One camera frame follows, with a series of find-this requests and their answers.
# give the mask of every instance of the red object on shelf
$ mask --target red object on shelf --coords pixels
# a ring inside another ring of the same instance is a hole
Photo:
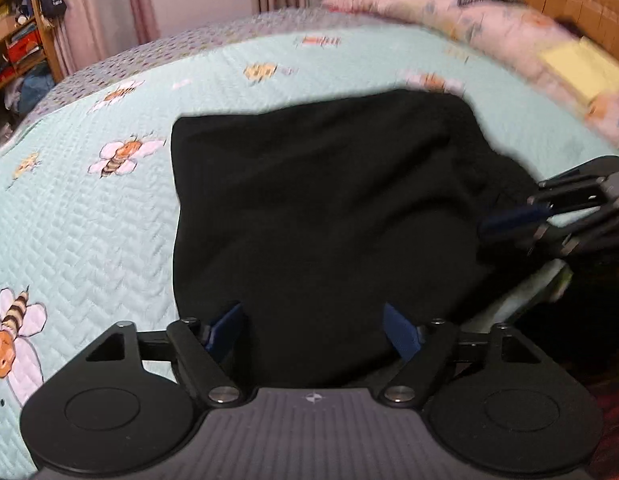
[[[11,63],[18,63],[37,46],[40,46],[40,44],[41,35],[38,33],[38,29],[33,30],[18,40],[14,45],[8,47],[8,59]]]
[[[3,69],[2,72],[0,72],[0,83],[5,81],[5,79],[12,77],[15,73],[16,70],[14,70],[11,66]]]

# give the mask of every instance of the yellow paper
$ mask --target yellow paper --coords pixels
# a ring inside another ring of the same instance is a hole
[[[587,38],[561,44],[540,56],[586,102],[602,92],[619,90],[619,62]]]

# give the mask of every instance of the white wall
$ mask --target white wall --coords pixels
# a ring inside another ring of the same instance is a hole
[[[252,14],[252,0],[152,0],[161,37]]]

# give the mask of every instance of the ribbed gray surface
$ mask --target ribbed gray surface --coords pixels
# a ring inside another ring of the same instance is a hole
[[[70,477],[40,472],[36,480]],[[494,479],[449,455],[420,416],[368,390],[263,388],[240,408],[211,412],[179,453],[125,480]],[[587,480],[574,472],[561,480]]]

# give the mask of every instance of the circular black cover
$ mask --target circular black cover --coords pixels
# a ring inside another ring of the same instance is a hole
[[[75,377],[74,384],[54,384],[52,378],[40,388],[21,415],[21,434],[37,465],[115,475],[143,469],[173,451],[192,428],[192,401],[163,377],[130,375]]]
[[[602,425],[600,410],[582,386],[529,364],[453,381],[430,401],[427,416],[445,447],[506,474],[577,467],[593,453]]]

